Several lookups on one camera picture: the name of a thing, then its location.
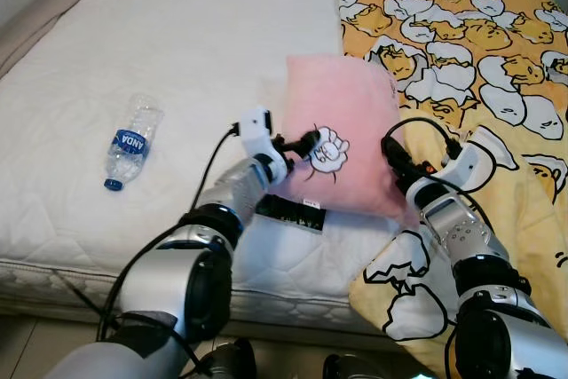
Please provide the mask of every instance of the bed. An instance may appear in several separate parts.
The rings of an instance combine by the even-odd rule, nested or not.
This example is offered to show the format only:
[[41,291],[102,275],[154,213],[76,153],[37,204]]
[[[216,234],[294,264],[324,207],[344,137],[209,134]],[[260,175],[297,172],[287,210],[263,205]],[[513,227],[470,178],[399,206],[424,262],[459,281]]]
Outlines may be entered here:
[[[191,203],[229,123],[281,120],[289,53],[341,52],[335,0],[81,0],[0,81],[0,307],[93,320],[121,267]],[[129,96],[165,112],[141,175],[103,186]],[[244,155],[237,139],[211,179]],[[322,233],[257,217],[233,268],[234,320],[381,334],[349,282],[396,224],[329,212]]]

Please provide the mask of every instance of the blue bottle cap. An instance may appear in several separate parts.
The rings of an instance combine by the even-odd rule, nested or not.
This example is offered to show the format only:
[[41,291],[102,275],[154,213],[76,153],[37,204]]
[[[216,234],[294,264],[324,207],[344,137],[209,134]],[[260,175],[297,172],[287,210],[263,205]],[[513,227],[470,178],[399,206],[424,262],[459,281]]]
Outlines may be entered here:
[[111,191],[121,191],[122,190],[122,182],[117,181],[115,179],[107,179],[105,181],[105,187]]

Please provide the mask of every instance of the robotic hand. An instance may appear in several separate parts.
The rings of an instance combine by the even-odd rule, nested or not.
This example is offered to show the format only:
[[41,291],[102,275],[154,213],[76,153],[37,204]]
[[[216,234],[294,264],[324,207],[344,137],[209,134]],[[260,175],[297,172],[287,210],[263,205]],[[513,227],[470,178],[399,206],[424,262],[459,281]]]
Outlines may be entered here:
[[[132,264],[120,294],[120,328],[69,354],[47,379],[177,378],[191,354],[186,346],[220,332],[229,320],[233,251],[256,205],[292,170],[286,152],[304,158],[320,142],[316,130],[290,144],[280,135],[271,140],[270,113],[261,107],[248,112],[237,129],[248,158],[205,191],[169,237]],[[198,377],[234,377],[234,357],[221,364]]]
[[566,342],[534,306],[528,280],[511,266],[491,227],[443,184],[462,187],[474,178],[479,151],[451,140],[444,169],[429,176],[431,165],[413,164],[394,138],[385,138],[382,148],[398,188],[450,256],[460,297],[455,355],[461,377],[568,377]]

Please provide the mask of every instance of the mattress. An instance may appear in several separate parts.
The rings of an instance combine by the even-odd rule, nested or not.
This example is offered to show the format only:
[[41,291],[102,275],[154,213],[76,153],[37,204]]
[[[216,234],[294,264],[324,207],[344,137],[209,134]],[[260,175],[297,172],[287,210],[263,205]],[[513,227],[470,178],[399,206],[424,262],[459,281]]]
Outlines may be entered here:
[[[114,277],[188,209],[229,123],[281,122],[289,54],[341,52],[335,0],[81,0],[0,81],[0,307],[102,304]],[[103,187],[132,93],[165,112],[140,176]],[[233,139],[211,177],[244,155]],[[379,217],[328,212],[321,233],[256,217],[233,265],[233,317],[370,331],[348,286],[392,238]]]

